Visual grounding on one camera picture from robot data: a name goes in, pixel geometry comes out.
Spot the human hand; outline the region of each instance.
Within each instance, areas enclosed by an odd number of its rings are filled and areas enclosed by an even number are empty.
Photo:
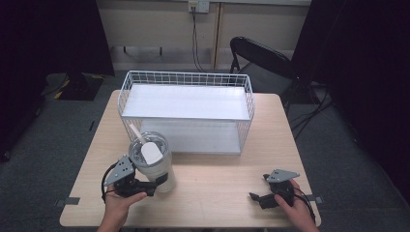
[[[119,231],[127,220],[130,206],[146,196],[146,192],[140,192],[124,198],[114,192],[113,185],[109,185],[105,194],[105,213],[97,231]]]
[[[290,180],[290,183],[292,183],[293,188],[296,188],[295,194],[302,196],[298,191],[299,185],[292,179]],[[275,194],[275,200],[278,202],[279,206],[284,210],[284,212],[287,214],[287,217],[296,226],[296,228],[303,232],[319,231],[310,216],[308,206],[301,199],[294,197],[293,207],[290,207],[286,203],[286,201],[278,194]]]

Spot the white wire basket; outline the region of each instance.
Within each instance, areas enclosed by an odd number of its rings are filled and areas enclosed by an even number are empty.
[[[118,98],[130,141],[134,124],[176,153],[240,155],[254,108],[245,74],[129,71]]]

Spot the black cable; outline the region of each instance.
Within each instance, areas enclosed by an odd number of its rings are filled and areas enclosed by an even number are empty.
[[[195,17],[195,7],[191,7],[191,12],[192,12],[192,19],[193,19],[193,32],[192,32],[192,55],[193,55],[193,63],[195,64],[196,68],[202,72],[205,73],[205,71],[202,69],[200,63],[199,63],[199,57],[198,57],[198,41],[196,38],[196,17]]]
[[[116,163],[112,164],[111,166],[109,166],[108,169],[106,169],[105,173],[102,176],[102,200],[103,200],[103,203],[105,203],[105,195],[109,192],[109,191],[105,192],[105,189],[103,187],[103,183],[105,182],[105,179],[106,179],[106,176],[108,175],[108,173],[112,169],[114,169],[114,167],[117,165],[117,163],[118,163],[118,161]]]
[[[317,112],[315,112],[313,115],[307,117],[307,119],[304,120],[304,121],[305,121],[305,124],[302,126],[302,128],[299,130],[299,132],[296,134],[296,136],[294,137],[294,139],[295,139],[295,140],[298,139],[299,135],[302,133],[302,131],[304,130],[304,128],[308,125],[308,123],[310,122],[310,120],[311,120],[315,115],[317,115],[319,112],[321,112],[321,111],[325,110],[326,108],[328,108],[329,106],[331,106],[332,103],[333,103],[332,101],[329,102],[329,103],[326,104],[323,108],[321,108],[320,110],[318,110]]]
[[[303,119],[301,122],[299,122],[297,125],[293,126],[291,128],[291,130],[295,130],[296,128],[298,128],[301,124],[305,123],[302,128],[299,130],[299,132],[294,136],[294,139],[296,140],[299,135],[302,133],[302,131],[304,130],[304,128],[308,125],[308,123],[310,122],[310,120],[316,116],[317,114],[319,114],[320,112],[322,112],[323,110],[325,110],[326,108],[328,108],[329,106],[331,106],[333,104],[333,101],[328,102],[326,105],[323,106],[327,96],[329,94],[329,89],[326,89],[326,93],[325,96],[323,97],[323,100],[319,103],[319,105],[310,113],[307,114],[302,114],[292,120],[289,121],[289,123],[292,123],[294,121],[296,121],[297,119],[301,118],[302,116],[306,116],[305,119]]]
[[[308,211],[309,211],[309,213],[310,213],[311,219],[313,220],[313,223],[316,224],[316,215],[314,214],[313,209],[311,208],[311,204],[310,204],[310,201],[308,200],[308,197],[307,197],[307,196],[305,195],[305,193],[302,192],[300,189],[298,189],[298,188],[293,188],[293,189],[299,191],[299,192],[304,196],[304,197],[302,197],[302,196],[300,196],[300,195],[298,195],[298,194],[294,194],[295,197],[297,197],[298,199],[302,200],[302,201],[305,203],[305,205],[307,205],[307,209],[308,209]]]

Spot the black chair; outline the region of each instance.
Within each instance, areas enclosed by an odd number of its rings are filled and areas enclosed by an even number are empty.
[[[235,37],[230,42],[233,61],[230,73],[247,74],[253,93],[270,93],[280,96],[287,114],[298,86],[291,61],[280,52],[245,37]],[[249,61],[240,68],[238,56]]]

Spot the wooden table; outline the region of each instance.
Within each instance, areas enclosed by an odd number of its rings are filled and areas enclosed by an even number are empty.
[[[130,140],[117,110],[114,91],[78,173],[60,222],[69,227],[97,227],[103,219],[101,181],[105,170],[128,153]],[[262,210],[249,192],[271,193],[263,174],[274,168],[299,172],[296,179],[311,194],[308,178],[277,95],[255,94],[255,114],[240,156],[173,154],[176,187],[156,192],[130,208],[125,227],[272,228],[290,226],[280,208]],[[146,178],[136,173],[136,178]],[[321,223],[311,202],[316,224]]]

